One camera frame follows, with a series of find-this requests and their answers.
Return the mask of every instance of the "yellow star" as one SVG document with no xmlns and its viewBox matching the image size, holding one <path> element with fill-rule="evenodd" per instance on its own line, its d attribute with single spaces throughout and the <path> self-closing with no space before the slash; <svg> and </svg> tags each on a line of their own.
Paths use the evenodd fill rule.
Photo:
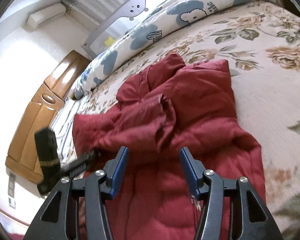
<svg viewBox="0 0 300 240">
<path fill-rule="evenodd" d="M 105 41 L 105 45 L 107 47 L 110 47 L 114 42 L 115 42 L 115 39 L 110 36 L 109 39 Z"/>
</svg>

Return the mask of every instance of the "folded garment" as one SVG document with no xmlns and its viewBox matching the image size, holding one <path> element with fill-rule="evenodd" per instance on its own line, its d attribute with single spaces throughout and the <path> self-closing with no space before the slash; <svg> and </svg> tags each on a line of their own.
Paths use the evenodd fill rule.
<svg viewBox="0 0 300 240">
<path fill-rule="evenodd" d="M 224 178 L 248 177 L 265 201 L 261 147 L 238 125 L 226 60 L 186 66 L 179 55 L 167 55 L 130 76 L 116 98 L 105 114 L 77 114 L 73 124 L 78 156 L 94 148 L 105 152 L 93 170 L 121 145 L 130 150 L 120 194 L 106 203 L 114 239 L 194 238 L 200 212 L 179 164 L 181 147 Z M 83 209 L 80 216 L 83 232 Z M 228 223 L 225 201 L 220 239 Z"/>
</svg>

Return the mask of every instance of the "blue gripper pad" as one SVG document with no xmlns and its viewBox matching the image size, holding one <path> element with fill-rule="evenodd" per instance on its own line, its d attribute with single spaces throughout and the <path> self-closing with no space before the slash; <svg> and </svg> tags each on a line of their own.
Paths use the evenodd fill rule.
<svg viewBox="0 0 300 240">
<path fill-rule="evenodd" d="M 193 159 L 188 147 L 183 147 L 180 150 L 179 159 L 183 173 L 186 177 L 189 191 L 197 200 L 199 200 L 201 198 L 201 194 L 205 193 L 205 190 L 202 189 L 202 173 L 205 168 L 200 161 Z"/>
<path fill-rule="evenodd" d="M 121 183 L 128 164 L 129 150 L 122 146 L 114 160 L 106 163 L 106 183 L 102 190 L 106 194 L 106 199 L 112 200 L 118 195 Z"/>
</svg>

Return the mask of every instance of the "blanket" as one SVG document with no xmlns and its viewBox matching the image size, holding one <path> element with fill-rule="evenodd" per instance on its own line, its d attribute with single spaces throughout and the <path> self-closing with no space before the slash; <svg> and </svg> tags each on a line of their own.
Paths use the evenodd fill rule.
<svg viewBox="0 0 300 240">
<path fill-rule="evenodd" d="M 169 54 L 130 76 L 116 99 L 105 114 L 77 114 L 73 123 L 78 156 L 103 152 L 91 171 L 103 168 L 121 145 L 130 150 L 121 192 L 106 203 L 114 239 L 193 239 L 200 212 L 179 163 L 184 146 L 222 177 L 248 177 L 265 201 L 261 147 L 238 125 L 228 61 L 186 66 Z M 228 225 L 225 201 L 222 240 Z"/>
<path fill-rule="evenodd" d="M 166 0 L 88 65 L 78 79 L 75 97 L 80 99 L 87 95 L 131 57 L 173 31 L 225 8 L 252 1 L 254 0 Z"/>
</svg>

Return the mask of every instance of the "screw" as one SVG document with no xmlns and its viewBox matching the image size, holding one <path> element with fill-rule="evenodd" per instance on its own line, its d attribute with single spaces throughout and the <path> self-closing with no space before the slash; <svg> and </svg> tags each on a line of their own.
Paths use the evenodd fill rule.
<svg viewBox="0 0 300 240">
<path fill-rule="evenodd" d="M 97 176 L 103 176 L 104 174 L 105 174 L 105 171 L 103 171 L 103 170 L 96 171 Z"/>
<path fill-rule="evenodd" d="M 70 181 L 69 177 L 63 177 L 63 178 L 61 179 L 61 182 L 62 182 L 62 183 L 68 183 L 69 181 Z"/>
<path fill-rule="evenodd" d="M 247 183 L 248 182 L 248 179 L 246 177 L 240 177 L 239 180 L 242 182 L 242 183 Z"/>
<path fill-rule="evenodd" d="M 213 170 L 205 170 L 204 173 L 208 176 L 212 176 L 214 174 Z"/>
</svg>

